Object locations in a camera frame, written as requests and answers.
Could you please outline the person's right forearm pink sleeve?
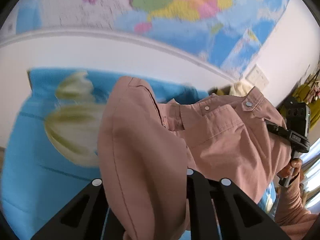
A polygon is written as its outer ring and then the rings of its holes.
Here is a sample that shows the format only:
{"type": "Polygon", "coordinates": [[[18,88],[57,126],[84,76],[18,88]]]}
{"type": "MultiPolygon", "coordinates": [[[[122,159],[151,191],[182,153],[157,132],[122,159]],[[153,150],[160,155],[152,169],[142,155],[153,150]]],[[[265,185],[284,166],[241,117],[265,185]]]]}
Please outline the person's right forearm pink sleeve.
{"type": "Polygon", "coordinates": [[[288,187],[281,187],[274,217],[275,223],[290,239],[303,239],[319,217],[303,206],[299,177],[300,173],[297,173],[288,187]]]}

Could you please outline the person's right hand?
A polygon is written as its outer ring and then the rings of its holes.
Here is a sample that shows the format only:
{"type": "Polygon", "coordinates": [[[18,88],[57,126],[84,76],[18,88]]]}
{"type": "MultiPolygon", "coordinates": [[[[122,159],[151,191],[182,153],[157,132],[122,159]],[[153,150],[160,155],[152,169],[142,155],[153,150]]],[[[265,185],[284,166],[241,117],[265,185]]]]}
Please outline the person's right hand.
{"type": "Polygon", "coordinates": [[[300,158],[290,160],[290,162],[277,173],[277,176],[280,179],[287,179],[289,177],[291,179],[296,178],[296,176],[300,173],[302,163],[303,162],[300,158]]]}

